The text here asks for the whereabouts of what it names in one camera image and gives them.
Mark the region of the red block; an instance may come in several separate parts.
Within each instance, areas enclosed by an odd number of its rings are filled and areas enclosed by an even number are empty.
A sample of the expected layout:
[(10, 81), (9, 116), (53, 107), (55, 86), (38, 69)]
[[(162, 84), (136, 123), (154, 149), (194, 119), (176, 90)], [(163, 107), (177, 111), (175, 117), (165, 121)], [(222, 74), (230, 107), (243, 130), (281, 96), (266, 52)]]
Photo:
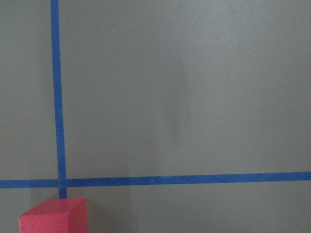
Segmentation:
[(21, 233), (87, 233), (86, 199), (46, 200), (19, 217)]

